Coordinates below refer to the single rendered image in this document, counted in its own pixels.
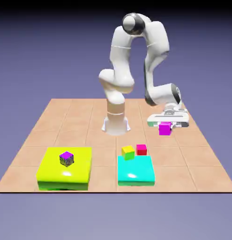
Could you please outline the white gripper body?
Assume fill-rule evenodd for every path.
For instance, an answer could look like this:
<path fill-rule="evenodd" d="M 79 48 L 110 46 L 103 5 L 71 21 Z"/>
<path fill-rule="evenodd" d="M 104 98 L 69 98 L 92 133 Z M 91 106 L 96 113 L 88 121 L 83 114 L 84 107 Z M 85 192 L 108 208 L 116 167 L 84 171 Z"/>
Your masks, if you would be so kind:
<path fill-rule="evenodd" d="M 187 110 L 165 110 L 148 117 L 147 124 L 150 127 L 159 127 L 161 122 L 176 122 L 176 127 L 188 127 L 189 115 Z"/>

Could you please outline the small magenta cube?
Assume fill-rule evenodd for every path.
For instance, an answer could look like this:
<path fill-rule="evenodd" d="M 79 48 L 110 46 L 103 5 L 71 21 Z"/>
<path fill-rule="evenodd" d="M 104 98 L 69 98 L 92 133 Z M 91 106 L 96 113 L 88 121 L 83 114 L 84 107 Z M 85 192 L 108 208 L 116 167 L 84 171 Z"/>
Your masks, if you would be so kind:
<path fill-rule="evenodd" d="M 161 122 L 159 124 L 159 135 L 171 135 L 171 122 Z"/>

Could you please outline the small red cube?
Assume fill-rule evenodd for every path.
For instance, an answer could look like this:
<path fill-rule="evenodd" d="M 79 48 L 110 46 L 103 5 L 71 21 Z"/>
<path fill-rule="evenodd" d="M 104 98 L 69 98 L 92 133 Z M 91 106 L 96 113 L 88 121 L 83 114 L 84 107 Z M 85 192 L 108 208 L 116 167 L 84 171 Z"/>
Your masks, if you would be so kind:
<path fill-rule="evenodd" d="M 138 156 L 147 155 L 147 146 L 145 144 L 137 144 L 136 145 L 136 152 L 137 152 Z"/>

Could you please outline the small yellow cube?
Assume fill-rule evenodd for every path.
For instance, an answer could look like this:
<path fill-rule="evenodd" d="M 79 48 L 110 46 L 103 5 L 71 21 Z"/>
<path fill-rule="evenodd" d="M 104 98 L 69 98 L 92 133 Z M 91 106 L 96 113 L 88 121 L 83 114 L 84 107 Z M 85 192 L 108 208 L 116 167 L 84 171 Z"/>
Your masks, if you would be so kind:
<path fill-rule="evenodd" d="M 122 147 L 122 157 L 124 160 L 133 160 L 135 158 L 135 150 L 131 145 Z"/>

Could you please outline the small purple cube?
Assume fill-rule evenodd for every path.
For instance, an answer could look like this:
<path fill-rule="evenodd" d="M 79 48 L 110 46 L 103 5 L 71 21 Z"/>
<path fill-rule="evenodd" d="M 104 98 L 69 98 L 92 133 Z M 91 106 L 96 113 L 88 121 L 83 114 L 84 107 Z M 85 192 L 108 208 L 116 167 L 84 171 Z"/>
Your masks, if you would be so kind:
<path fill-rule="evenodd" d="M 74 163 L 74 155 L 68 151 L 62 153 L 59 156 L 59 159 L 60 159 L 60 163 L 65 167 L 68 167 Z"/>

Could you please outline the large cyan box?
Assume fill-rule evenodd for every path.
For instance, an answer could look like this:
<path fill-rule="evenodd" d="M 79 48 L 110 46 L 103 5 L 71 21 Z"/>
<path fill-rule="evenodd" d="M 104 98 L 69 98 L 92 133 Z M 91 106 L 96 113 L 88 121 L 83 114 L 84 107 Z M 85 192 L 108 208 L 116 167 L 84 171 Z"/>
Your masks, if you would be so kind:
<path fill-rule="evenodd" d="M 117 181 L 119 186 L 153 186 L 155 172 L 151 157 L 135 156 L 125 160 L 123 156 L 118 156 Z"/>

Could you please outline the large yellow box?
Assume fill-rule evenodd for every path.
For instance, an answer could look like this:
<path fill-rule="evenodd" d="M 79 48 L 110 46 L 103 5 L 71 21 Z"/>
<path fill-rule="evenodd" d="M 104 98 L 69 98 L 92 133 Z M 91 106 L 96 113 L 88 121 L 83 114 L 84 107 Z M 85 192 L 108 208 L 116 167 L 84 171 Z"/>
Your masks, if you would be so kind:
<path fill-rule="evenodd" d="M 74 156 L 68 167 L 60 163 L 66 151 Z M 87 190 L 91 165 L 91 147 L 49 147 L 36 174 L 39 190 Z"/>

